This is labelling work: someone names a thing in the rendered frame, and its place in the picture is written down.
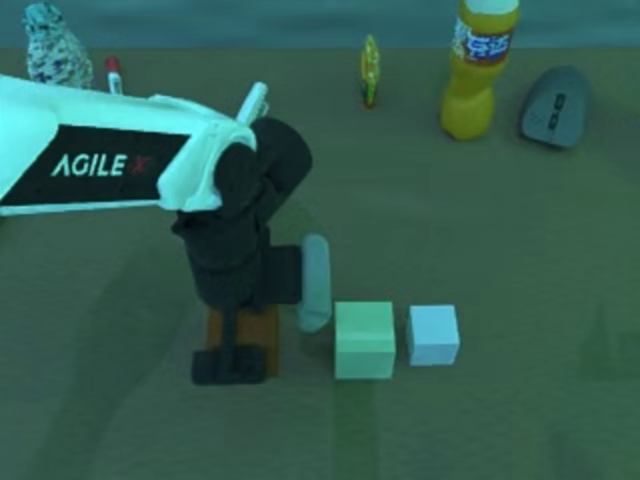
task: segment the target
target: white bottle cap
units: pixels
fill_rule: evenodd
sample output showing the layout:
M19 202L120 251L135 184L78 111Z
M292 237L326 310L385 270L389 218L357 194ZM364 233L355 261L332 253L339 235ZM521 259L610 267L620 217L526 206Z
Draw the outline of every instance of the white bottle cap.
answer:
M504 15L513 12L520 0L464 0L471 13L479 15Z

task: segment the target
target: green cube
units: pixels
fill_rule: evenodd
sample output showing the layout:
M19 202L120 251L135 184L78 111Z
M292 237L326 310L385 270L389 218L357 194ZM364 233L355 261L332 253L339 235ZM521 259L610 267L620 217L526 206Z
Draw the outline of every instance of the green cube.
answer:
M393 304L336 302L334 313L336 378L391 378L396 359Z

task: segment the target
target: table surface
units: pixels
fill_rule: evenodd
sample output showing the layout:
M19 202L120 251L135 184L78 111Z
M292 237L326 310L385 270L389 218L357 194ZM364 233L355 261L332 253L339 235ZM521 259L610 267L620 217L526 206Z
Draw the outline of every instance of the table surface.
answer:
M640 50L516 50L489 135L437 125L446 51L385 51L379 106L353 51L94 52L132 95L235 113L265 81L315 167L274 240L330 241L336 300L391 300L395 378L336 383L331 332L283 309L281 376L198 389L204 340L172 215L8 219L0 231L0 469L5 480L628 480L640 478ZM20 51L0 70L24 74ZM588 136L520 139L546 68L593 84ZM450 368L407 364L411 304L455 304Z

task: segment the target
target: white marker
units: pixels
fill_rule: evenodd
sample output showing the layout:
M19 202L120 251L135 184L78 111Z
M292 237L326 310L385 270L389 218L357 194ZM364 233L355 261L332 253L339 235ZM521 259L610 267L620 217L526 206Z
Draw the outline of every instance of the white marker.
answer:
M120 62L116 57L108 57L105 64L107 66L107 83L109 84L109 92L114 95L122 95Z

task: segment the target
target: yellow soda bottle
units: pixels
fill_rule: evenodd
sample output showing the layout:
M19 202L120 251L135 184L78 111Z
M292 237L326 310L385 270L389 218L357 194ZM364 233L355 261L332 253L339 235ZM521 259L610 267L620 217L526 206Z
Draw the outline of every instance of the yellow soda bottle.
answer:
M504 70L519 7L519 0L460 0L440 112L442 128L456 140L479 137L491 125L493 83Z

